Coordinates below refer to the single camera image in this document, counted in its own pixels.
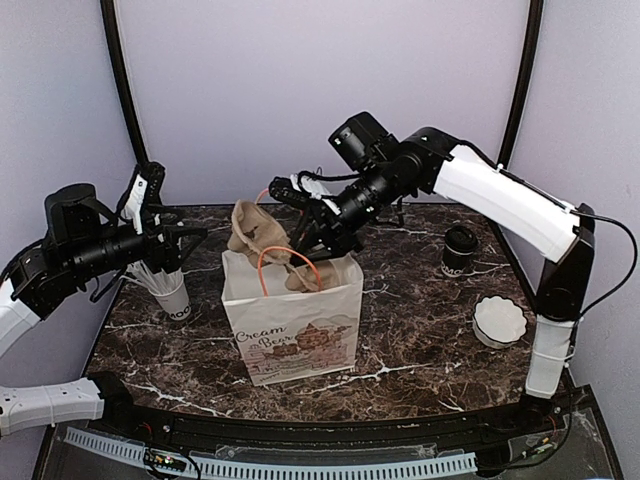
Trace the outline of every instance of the black container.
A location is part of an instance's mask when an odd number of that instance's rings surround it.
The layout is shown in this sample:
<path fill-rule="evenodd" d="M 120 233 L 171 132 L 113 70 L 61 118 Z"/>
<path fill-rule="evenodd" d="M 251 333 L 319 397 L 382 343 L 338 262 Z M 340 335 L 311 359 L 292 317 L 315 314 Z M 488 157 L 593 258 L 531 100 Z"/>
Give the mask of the black container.
<path fill-rule="evenodd" d="M 469 266 L 478 248 L 478 238 L 467 227 L 456 225 L 444 235 L 444 251 L 440 268 L 448 277 L 459 277 Z"/>

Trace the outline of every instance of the white paper bag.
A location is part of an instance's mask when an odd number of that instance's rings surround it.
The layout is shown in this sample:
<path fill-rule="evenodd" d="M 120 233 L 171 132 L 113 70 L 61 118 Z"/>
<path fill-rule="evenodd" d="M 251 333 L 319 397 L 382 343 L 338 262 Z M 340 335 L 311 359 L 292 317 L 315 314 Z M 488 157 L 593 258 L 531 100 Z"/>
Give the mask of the white paper bag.
<path fill-rule="evenodd" d="M 317 293 L 287 290 L 282 265 L 262 269 L 269 293 L 247 257 L 222 254 L 222 303 L 254 385 L 352 368 L 355 365 L 363 275 L 350 256 L 331 260 L 340 286 Z"/>

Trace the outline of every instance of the marble surface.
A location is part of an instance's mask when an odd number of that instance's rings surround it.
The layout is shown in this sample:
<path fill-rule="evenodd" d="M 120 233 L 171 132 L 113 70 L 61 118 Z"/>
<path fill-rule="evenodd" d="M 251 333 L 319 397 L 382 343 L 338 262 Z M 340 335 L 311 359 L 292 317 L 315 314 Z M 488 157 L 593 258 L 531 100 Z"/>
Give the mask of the marble surface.
<path fill-rule="evenodd" d="M 298 213 L 269 212 L 291 232 Z M 254 387 L 222 306 L 221 253 L 231 207 L 189 207 L 187 224 L 207 240 L 184 266 L 193 313 L 174 322 L 146 290 L 123 286 L 88 371 L 110 370 L 139 405 L 204 416 L 278 421 L 384 420 L 516 402 L 533 340 L 533 314 L 486 220 L 460 205 L 409 205 L 405 228 L 368 226 L 355 257 L 364 276 L 357 362 L 343 371 Z M 444 232 L 471 228 L 480 241 L 471 269 L 440 270 Z M 512 299 L 527 333 L 506 350 L 475 337 L 471 317 L 485 296 Z"/>

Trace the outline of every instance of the perforated metal strip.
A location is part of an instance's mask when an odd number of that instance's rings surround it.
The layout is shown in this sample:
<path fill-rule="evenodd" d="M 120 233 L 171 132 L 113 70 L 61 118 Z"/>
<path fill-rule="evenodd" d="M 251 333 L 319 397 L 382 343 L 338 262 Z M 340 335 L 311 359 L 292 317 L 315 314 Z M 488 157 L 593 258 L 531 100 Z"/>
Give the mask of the perforated metal strip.
<path fill-rule="evenodd" d="M 121 463 L 147 468 L 142 461 L 146 447 L 140 442 L 118 440 L 72 427 L 67 428 L 65 442 Z M 474 453 L 412 462 L 337 467 L 229 462 L 197 454 L 191 458 L 200 467 L 203 480 L 422 480 L 477 471 Z M 167 473 L 179 473 L 169 468 L 157 468 Z M 197 478 L 193 465 L 188 464 L 182 477 Z"/>

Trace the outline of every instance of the beige fabric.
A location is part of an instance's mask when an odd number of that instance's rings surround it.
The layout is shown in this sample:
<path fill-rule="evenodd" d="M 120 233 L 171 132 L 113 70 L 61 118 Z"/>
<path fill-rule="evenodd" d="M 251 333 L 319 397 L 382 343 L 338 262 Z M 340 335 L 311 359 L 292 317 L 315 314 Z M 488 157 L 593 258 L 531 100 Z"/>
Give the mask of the beige fabric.
<path fill-rule="evenodd" d="M 275 218 L 249 200 L 238 200 L 231 213 L 231 238 L 227 248 L 233 252 L 244 253 L 251 265 L 258 267 L 258 258 L 267 247 L 287 247 L 289 237 Z M 268 252 L 263 264 L 289 263 L 291 254 L 282 250 Z"/>
<path fill-rule="evenodd" d="M 340 286 L 338 271 L 331 262 L 325 260 L 316 263 L 315 266 L 320 274 L 323 290 L 329 290 L 330 288 Z M 289 290 L 303 293 L 318 291 L 318 280 L 308 265 L 303 265 L 298 268 L 289 267 L 288 270 L 291 273 L 284 285 Z"/>

